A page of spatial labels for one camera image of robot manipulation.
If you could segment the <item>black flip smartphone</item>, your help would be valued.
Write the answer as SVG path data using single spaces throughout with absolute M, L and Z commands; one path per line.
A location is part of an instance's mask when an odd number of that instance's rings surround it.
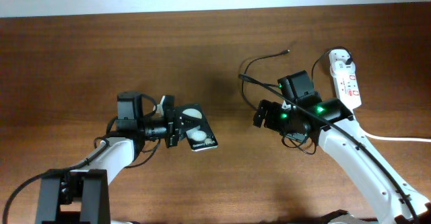
M 187 139 L 193 152 L 206 151 L 218 147 L 216 137 L 199 104 L 177 106 L 179 139 Z

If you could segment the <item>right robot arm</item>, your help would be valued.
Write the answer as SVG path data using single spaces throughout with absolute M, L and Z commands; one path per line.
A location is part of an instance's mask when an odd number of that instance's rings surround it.
M 278 79 L 274 94 L 283 103 L 261 100 L 257 127 L 278 132 L 301 147 L 320 147 L 347 174 L 371 206 L 379 223 L 429 223 L 430 200 L 411 187 L 361 132 L 341 100 L 322 101 L 306 71 Z

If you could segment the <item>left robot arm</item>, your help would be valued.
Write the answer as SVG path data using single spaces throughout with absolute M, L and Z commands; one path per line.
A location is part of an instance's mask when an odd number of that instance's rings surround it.
M 168 148 L 186 139 L 194 152 L 218 146 L 199 104 L 175 106 L 165 95 L 143 113 L 145 94 L 126 91 L 117 96 L 117 116 L 95 149 L 81 162 L 42 177 L 37 223 L 112 223 L 108 186 L 145 151 L 147 142 L 165 141 Z

